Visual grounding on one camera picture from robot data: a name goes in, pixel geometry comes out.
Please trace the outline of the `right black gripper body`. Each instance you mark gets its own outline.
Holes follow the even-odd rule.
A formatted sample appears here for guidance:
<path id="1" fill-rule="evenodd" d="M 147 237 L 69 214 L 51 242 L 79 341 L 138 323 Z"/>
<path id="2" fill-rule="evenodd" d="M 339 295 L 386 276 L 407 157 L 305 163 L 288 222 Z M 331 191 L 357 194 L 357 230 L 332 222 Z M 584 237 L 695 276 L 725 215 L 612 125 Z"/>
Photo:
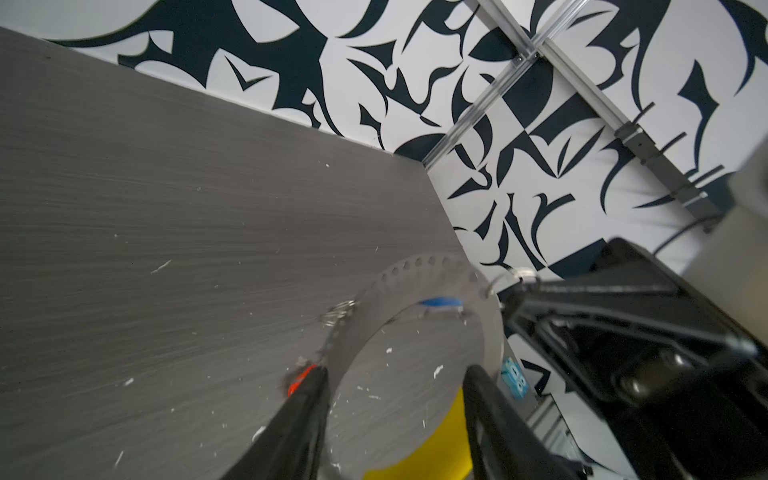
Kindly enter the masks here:
<path id="1" fill-rule="evenodd" d="M 580 275 L 502 291 L 520 335 L 642 479 L 767 475 L 767 350 L 650 252 L 615 238 Z"/>

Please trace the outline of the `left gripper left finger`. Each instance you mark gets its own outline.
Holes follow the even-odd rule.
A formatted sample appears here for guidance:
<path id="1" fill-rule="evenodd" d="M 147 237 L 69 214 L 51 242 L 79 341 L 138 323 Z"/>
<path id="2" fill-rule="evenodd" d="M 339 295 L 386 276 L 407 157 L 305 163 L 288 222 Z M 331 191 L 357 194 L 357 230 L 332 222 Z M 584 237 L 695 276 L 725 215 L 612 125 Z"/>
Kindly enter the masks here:
<path id="1" fill-rule="evenodd" d="M 225 479 L 315 479 L 330 407 L 328 372 L 314 367 Z"/>

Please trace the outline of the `blue key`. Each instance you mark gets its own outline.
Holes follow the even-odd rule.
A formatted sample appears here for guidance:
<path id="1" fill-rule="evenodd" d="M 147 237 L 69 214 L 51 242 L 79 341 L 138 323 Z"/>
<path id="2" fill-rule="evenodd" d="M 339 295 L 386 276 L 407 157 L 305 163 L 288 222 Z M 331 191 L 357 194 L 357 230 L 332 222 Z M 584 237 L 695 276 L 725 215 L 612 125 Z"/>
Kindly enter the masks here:
<path id="1" fill-rule="evenodd" d="M 456 297 L 435 297 L 422 300 L 420 305 L 429 309 L 456 309 L 461 310 L 464 302 Z"/>

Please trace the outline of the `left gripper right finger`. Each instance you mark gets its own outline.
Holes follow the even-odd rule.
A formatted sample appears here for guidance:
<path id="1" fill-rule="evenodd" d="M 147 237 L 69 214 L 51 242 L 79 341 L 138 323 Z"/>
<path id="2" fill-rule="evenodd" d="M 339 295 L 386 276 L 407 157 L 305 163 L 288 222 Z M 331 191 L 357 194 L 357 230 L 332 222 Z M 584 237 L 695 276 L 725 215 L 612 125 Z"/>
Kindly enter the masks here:
<path id="1" fill-rule="evenodd" d="M 475 479 L 587 479 L 591 468 L 548 451 L 478 365 L 463 379 L 466 430 Z"/>

